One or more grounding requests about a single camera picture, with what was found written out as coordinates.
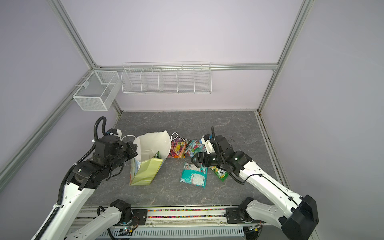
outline wall-mounted basket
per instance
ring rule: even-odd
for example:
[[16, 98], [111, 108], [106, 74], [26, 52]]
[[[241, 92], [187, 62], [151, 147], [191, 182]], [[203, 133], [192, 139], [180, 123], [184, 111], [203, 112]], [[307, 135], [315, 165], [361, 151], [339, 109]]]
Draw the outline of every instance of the wall-mounted basket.
[[94, 70], [75, 92], [73, 99], [82, 110], [108, 111], [120, 87], [116, 71]]
[[211, 69], [206, 63], [123, 66], [121, 82], [122, 91], [126, 94], [212, 92]]

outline gray marble surface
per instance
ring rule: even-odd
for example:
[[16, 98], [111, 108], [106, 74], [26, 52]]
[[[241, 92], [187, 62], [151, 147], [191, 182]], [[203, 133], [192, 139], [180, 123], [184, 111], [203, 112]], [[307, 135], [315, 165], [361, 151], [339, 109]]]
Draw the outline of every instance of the gray marble surface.
[[[177, 132], [187, 139], [199, 139], [215, 127], [216, 135], [223, 135], [235, 151], [247, 153], [268, 174], [276, 178], [264, 140], [253, 111], [207, 112], [124, 112], [116, 128], [123, 135], [143, 135], [147, 132], [169, 134]], [[116, 199], [132, 206], [153, 205], [238, 205], [246, 197], [265, 203], [271, 202], [249, 183], [241, 185], [231, 177], [221, 182], [208, 169], [207, 184], [202, 187], [180, 182], [185, 161], [167, 158], [150, 185], [130, 186], [130, 162], [123, 172], [103, 181], [86, 205], [109, 205]]]

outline yellow-green paper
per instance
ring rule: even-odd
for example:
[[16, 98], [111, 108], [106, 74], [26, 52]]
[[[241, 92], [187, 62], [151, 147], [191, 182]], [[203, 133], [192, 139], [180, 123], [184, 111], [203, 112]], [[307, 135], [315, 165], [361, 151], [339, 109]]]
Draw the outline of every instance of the yellow-green paper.
[[[163, 159], [151, 158], [141, 162], [136, 175], [130, 176], [130, 185], [149, 185], [160, 169]], [[131, 173], [135, 172], [135, 160], [131, 160]]]

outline candy bag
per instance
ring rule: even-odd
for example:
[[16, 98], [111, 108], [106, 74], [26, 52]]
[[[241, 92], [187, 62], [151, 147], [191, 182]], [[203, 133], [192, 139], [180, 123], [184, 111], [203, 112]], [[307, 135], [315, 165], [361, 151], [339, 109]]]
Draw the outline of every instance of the candy bag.
[[174, 157], [174, 158], [185, 158], [185, 149], [187, 148], [188, 144], [190, 143], [190, 140], [177, 137], [172, 141], [172, 145], [170, 148], [170, 153], [168, 157]]
[[195, 153], [198, 152], [206, 152], [205, 146], [200, 143], [198, 140], [192, 140], [191, 143], [188, 145], [188, 147], [185, 150], [185, 154], [193, 157]]

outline paper bag handle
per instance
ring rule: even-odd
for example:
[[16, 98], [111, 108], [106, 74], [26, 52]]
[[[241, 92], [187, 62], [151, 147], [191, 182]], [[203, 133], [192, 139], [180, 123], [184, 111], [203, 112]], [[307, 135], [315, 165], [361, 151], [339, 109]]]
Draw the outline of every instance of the paper bag handle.
[[125, 137], [134, 137], [134, 138], [136, 139], [136, 137], [135, 137], [135, 136], [133, 136], [133, 135], [126, 135], [126, 136], [122, 137], [122, 139], [121, 139], [121, 140], [123, 140]]
[[178, 136], [179, 136], [179, 134], [178, 134], [177, 132], [172, 133], [172, 135], [170, 136], [170, 137], [171, 137], [171, 140], [170, 140], [170, 141], [172, 142], [172, 141], [175, 140]]

